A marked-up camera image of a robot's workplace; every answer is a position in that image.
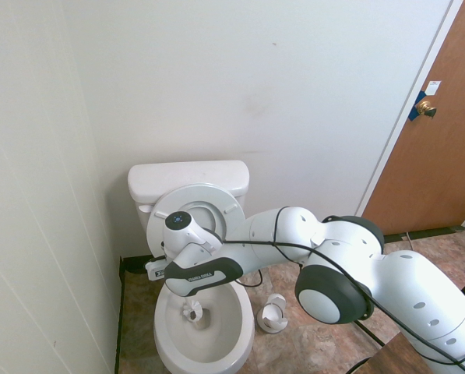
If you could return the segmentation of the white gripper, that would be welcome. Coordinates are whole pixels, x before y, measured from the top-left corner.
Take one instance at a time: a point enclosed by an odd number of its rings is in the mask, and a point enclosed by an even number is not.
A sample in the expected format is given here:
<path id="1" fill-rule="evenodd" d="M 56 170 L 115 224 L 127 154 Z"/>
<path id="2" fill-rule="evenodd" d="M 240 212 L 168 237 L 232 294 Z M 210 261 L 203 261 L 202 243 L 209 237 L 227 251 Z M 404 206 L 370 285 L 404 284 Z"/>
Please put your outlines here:
<path id="1" fill-rule="evenodd" d="M 152 258 L 144 265 L 144 267 L 150 281 L 164 279 L 164 270 L 167 267 L 167 258 L 166 256 Z"/>

